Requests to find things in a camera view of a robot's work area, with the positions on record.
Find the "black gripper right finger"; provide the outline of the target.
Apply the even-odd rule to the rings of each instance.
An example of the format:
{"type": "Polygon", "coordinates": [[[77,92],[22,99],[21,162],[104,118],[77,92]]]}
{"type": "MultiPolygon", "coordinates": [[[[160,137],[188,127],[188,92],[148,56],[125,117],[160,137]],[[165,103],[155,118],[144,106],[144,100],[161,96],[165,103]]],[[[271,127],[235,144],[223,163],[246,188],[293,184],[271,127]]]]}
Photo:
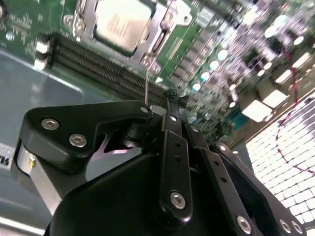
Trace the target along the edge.
{"type": "Polygon", "coordinates": [[[207,144],[198,128],[186,123],[194,210],[183,236],[304,236],[295,216],[223,143],[207,144]]]}

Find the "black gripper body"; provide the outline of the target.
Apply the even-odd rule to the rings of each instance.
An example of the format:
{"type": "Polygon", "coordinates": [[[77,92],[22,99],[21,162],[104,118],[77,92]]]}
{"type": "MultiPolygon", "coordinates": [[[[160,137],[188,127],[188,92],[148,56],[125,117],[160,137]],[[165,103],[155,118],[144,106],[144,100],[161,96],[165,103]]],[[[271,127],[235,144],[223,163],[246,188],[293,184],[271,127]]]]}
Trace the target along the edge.
{"type": "Polygon", "coordinates": [[[49,236],[182,236],[193,217],[189,143],[180,126],[157,143],[71,191],[58,206],[49,236]]]}

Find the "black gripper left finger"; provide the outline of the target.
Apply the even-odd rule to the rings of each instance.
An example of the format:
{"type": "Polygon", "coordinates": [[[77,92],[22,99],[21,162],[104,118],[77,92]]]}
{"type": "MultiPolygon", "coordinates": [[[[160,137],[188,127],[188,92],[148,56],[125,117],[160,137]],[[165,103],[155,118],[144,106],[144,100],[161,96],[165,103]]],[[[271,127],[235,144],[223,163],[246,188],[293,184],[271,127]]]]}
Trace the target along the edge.
{"type": "Polygon", "coordinates": [[[16,165],[54,216],[71,191],[148,153],[163,128],[183,127],[187,101],[170,89],[157,106],[132,100],[32,109],[16,165]]]}

